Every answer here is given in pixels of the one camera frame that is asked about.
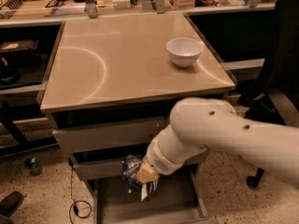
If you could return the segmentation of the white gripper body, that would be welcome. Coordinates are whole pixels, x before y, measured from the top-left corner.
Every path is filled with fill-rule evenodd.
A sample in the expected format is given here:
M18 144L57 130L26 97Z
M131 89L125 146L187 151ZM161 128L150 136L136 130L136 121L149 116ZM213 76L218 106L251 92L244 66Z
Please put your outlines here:
M170 161L163 154L156 139L150 142L145 158L149 165L160 175L171 175L183 165L182 162Z

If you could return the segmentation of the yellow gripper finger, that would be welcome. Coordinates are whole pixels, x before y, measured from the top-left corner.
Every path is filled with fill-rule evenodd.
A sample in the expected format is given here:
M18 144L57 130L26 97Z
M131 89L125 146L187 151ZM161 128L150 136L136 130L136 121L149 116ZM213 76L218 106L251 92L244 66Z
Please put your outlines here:
M150 165L150 163L144 159L135 174L135 180L141 184L156 181L159 178L159 174Z

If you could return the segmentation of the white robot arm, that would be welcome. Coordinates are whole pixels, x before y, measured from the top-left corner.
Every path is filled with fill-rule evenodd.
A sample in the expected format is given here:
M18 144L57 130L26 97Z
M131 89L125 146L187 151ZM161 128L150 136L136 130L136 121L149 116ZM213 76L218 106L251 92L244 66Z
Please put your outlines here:
M140 183L170 175L204 149L241 157L293 185L299 184L299 129L239 117L226 101L186 98L150 142L136 173Z

